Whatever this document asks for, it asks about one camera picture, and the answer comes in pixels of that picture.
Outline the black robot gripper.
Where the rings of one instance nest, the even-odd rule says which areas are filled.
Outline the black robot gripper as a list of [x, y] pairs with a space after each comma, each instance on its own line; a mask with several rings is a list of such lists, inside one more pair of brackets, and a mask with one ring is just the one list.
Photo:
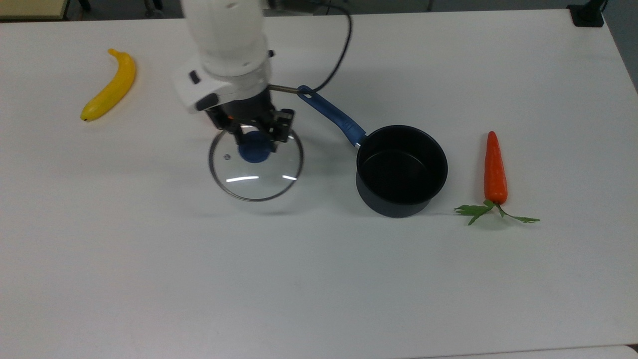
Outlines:
[[277, 152], [278, 146], [287, 143], [296, 112], [292, 109], [276, 109], [271, 90], [265, 89], [248, 99], [233, 100], [204, 110], [220, 130], [233, 136], [237, 146], [246, 143], [241, 127], [230, 127], [233, 123], [249, 125], [269, 132], [270, 152]]

